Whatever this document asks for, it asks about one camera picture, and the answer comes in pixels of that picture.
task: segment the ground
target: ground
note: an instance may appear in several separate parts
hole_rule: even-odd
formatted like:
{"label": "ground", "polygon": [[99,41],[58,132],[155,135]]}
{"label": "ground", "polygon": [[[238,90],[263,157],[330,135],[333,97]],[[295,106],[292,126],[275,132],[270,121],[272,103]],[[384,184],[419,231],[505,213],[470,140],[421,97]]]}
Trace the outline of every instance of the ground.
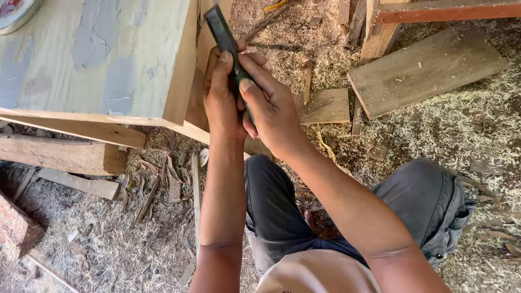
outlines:
{"label": "ground", "polygon": [[[236,38],[245,36],[262,20],[262,7],[271,0],[235,0],[230,27]],[[354,12],[355,1],[351,11]],[[309,56],[314,60],[312,90],[348,87],[353,107],[355,95],[346,73],[355,68],[360,46],[344,48],[347,27],[338,25],[338,0],[303,0],[278,21],[251,40],[249,51],[265,54],[274,76],[288,85],[294,95],[301,95],[305,86],[305,66]],[[321,18],[318,29],[308,26],[313,17]],[[406,47],[439,32],[453,22],[415,23],[401,27],[393,50]],[[466,187],[470,198],[478,200],[470,228],[457,242],[457,252],[449,255],[438,273],[455,293],[519,292],[519,262],[505,245],[521,246],[521,19],[479,20],[488,41],[508,61],[509,68],[478,82],[394,111],[392,114],[367,120],[364,116],[362,135],[351,136],[351,124],[304,126],[315,146],[331,156],[318,141],[330,146],[337,163],[349,169],[355,179],[372,187],[407,161],[425,156],[436,163],[469,176],[495,192],[505,211],[497,212],[494,202],[486,201],[475,188]],[[27,135],[67,138],[34,128],[15,126],[15,132]],[[115,201],[90,202],[84,193],[39,179],[29,184],[18,205],[47,230],[42,243],[32,252],[80,292],[182,292],[179,280],[189,264],[190,255],[184,235],[194,248],[195,231],[193,200],[168,203],[160,189],[151,219],[134,224],[133,219],[145,197],[137,195],[139,175],[152,185],[156,170],[140,165],[137,154],[161,167],[166,155],[172,156],[179,169],[188,177],[190,160],[185,153],[200,151],[205,146],[175,132],[159,127],[136,127],[148,135],[144,150],[129,151],[129,165],[123,176],[106,179],[130,182],[130,201],[122,209],[121,197]],[[388,147],[383,162],[369,158],[376,144]],[[502,176],[470,172],[470,160],[483,148],[492,149],[505,167]],[[297,187],[297,204],[305,209],[318,209],[320,203],[306,188],[299,176],[283,162],[281,165]],[[203,183],[206,167],[203,167]],[[14,194],[28,167],[21,164],[0,165],[0,189]],[[184,185],[183,194],[191,191]],[[58,203],[68,200],[68,208]],[[323,237],[335,234],[332,221],[325,211],[314,213],[317,229]],[[88,236],[80,236],[81,249],[73,249],[67,236],[76,228],[82,232],[92,224]],[[498,230],[513,236],[502,239],[485,236],[485,229]],[[12,258],[7,249],[0,252],[0,287],[6,292],[67,292],[46,273],[35,278],[33,265]],[[253,292],[258,282],[251,249],[244,242],[241,292]]]}

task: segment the foot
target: foot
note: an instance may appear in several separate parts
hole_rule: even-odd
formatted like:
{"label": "foot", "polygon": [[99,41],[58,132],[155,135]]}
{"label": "foot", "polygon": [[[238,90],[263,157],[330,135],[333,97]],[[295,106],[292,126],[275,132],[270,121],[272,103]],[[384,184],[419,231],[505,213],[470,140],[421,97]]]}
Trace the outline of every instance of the foot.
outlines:
{"label": "foot", "polygon": [[313,223],[313,214],[310,210],[306,210],[304,212],[304,219],[306,220],[306,223],[311,228],[311,230],[315,231],[315,223]]}

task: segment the right hand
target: right hand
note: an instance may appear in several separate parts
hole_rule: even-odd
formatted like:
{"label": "right hand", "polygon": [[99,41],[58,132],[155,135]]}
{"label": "right hand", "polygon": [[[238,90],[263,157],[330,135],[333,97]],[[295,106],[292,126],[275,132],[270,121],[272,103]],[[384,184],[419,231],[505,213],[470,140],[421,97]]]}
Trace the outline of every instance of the right hand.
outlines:
{"label": "right hand", "polygon": [[243,126],[254,138],[258,134],[276,158],[286,161],[310,144],[300,126],[293,95],[289,87],[247,55],[239,54],[239,62],[255,82],[242,79],[239,86],[243,99],[252,108],[257,129],[249,119],[243,120]]}

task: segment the forearm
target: forearm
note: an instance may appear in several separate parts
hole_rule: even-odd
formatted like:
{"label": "forearm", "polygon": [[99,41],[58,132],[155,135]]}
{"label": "forearm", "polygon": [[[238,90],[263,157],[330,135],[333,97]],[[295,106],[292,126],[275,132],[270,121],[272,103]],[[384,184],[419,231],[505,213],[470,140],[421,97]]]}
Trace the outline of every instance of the forearm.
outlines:
{"label": "forearm", "polygon": [[400,219],[373,193],[301,142],[286,160],[320,200],[345,238],[364,257],[415,246]]}
{"label": "forearm", "polygon": [[246,218],[243,146],[243,140],[212,136],[201,206],[201,245],[242,244]]}

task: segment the gray pants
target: gray pants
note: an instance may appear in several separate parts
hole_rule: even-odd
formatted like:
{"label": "gray pants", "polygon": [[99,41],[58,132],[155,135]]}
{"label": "gray pants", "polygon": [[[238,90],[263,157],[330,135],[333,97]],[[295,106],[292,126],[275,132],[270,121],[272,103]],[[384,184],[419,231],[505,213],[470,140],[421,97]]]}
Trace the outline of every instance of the gray pants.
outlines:
{"label": "gray pants", "polygon": [[[344,237],[318,238],[295,204],[290,178],[268,157],[246,160],[244,180],[246,233],[260,276],[285,255],[308,249],[336,250],[367,266]],[[454,252],[454,243],[475,209],[459,177],[427,158],[401,166],[371,192],[402,220],[432,266]]]}

